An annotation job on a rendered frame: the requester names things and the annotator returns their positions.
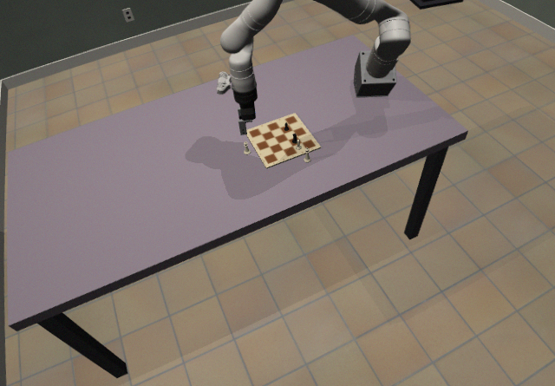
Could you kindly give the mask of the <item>brown and cream chessboard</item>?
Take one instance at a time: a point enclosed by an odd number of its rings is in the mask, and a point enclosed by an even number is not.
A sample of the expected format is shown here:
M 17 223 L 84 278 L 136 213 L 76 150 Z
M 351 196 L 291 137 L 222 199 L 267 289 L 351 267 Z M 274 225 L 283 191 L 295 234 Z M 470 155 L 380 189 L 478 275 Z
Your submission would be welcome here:
M 286 122 L 288 131 L 284 130 Z M 305 148 L 309 149 L 309 153 L 321 148 L 296 113 L 246 131 L 249 141 L 266 169 L 306 154 Z M 297 143 L 292 142 L 293 134 L 296 134 L 297 140 L 300 140 L 302 148 L 299 150 L 296 149 Z

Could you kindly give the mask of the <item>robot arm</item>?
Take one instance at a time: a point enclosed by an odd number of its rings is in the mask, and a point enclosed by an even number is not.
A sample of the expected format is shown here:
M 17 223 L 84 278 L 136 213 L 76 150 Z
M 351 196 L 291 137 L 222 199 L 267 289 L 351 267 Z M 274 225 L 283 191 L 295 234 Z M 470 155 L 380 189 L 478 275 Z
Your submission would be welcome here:
M 246 78 L 253 73 L 251 58 L 254 36 L 273 19 L 282 1 L 252 0 L 238 19 L 222 33 L 220 45 L 225 52 L 231 54 L 229 66 L 233 77 Z M 329 7 L 356 24 L 377 21 L 379 36 L 366 63 L 367 72 L 374 78 L 383 78 L 393 70 L 398 56 L 411 42 L 407 14 L 383 0 L 313 1 Z

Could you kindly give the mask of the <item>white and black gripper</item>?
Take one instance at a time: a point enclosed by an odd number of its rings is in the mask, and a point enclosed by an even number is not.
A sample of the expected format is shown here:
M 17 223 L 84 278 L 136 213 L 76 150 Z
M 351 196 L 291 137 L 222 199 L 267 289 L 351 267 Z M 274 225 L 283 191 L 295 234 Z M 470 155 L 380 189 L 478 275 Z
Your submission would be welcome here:
M 234 99 L 240 106 L 238 108 L 238 117 L 241 119 L 238 120 L 240 134 L 244 135 L 247 134 L 245 124 L 252 122 L 256 118 L 254 102 L 258 98 L 257 83 L 254 72 L 246 78 L 235 78 L 232 75 L 229 76 L 226 72 L 220 72 L 217 85 L 217 93 L 219 95 L 223 95 L 231 88 L 231 79 Z

